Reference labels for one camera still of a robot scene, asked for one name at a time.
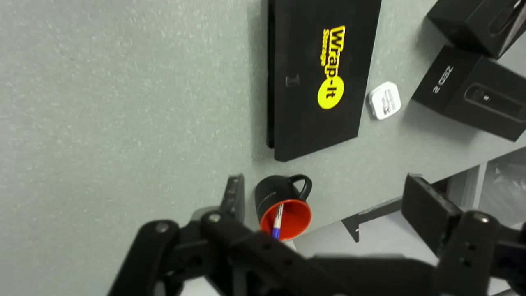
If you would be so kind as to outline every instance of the yellow circle logo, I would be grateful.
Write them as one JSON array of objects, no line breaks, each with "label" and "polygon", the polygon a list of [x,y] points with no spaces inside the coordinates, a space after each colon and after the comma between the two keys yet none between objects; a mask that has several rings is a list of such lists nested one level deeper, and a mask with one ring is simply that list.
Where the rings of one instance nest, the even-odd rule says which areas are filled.
[{"label": "yellow circle logo", "polygon": [[328,78],[318,91],[318,104],[325,111],[331,111],[343,101],[346,83],[341,76]]}]

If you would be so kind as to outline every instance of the black box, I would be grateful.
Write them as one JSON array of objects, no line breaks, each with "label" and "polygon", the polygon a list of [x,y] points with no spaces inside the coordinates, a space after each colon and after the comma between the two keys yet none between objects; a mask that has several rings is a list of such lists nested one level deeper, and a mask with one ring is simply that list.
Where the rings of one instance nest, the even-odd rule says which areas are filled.
[{"label": "black box", "polygon": [[526,2],[440,0],[428,19],[458,48],[500,58],[526,30]]},{"label": "black box", "polygon": [[272,0],[269,147],[288,162],[359,135],[380,0]]},{"label": "black box", "polygon": [[526,129],[526,79],[486,56],[449,47],[441,51],[413,99],[514,142]]}]

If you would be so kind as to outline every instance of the mug handle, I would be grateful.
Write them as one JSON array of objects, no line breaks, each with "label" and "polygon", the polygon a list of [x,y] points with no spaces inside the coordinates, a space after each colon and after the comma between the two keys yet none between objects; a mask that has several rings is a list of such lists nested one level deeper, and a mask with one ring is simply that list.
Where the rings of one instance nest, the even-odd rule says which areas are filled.
[{"label": "mug handle", "polygon": [[292,181],[292,183],[305,181],[305,186],[303,186],[303,190],[302,190],[302,193],[300,193],[298,198],[300,198],[302,201],[308,201],[308,198],[310,198],[310,195],[311,195],[311,190],[313,190],[313,181],[311,181],[311,178],[308,178],[308,176],[305,176],[305,175],[297,175],[297,176],[292,176],[290,181]]}]

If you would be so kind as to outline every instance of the gray tabletop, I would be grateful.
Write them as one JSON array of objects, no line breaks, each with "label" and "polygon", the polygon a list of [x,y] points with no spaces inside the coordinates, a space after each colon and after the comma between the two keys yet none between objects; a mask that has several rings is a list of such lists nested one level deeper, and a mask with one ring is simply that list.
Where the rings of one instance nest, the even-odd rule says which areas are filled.
[{"label": "gray tabletop", "polygon": [[[290,163],[265,147],[260,0],[0,4],[0,295],[106,295],[137,229],[186,224],[229,175],[315,180],[311,229],[526,145],[408,104],[445,45],[433,0],[385,0],[369,89],[405,111],[362,116],[357,140]],[[526,40],[502,60],[526,74]]]}]

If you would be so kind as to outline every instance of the black mug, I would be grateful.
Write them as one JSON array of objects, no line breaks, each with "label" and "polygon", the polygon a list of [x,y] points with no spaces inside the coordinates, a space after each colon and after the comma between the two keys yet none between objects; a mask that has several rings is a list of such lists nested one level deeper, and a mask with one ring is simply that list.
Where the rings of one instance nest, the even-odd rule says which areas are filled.
[{"label": "black mug", "polygon": [[[305,181],[302,191],[295,183]],[[282,241],[292,241],[302,236],[311,224],[313,211],[306,203],[313,190],[311,178],[305,175],[270,176],[265,178],[255,190],[257,214],[264,232],[272,234],[278,214],[283,206]]]}]

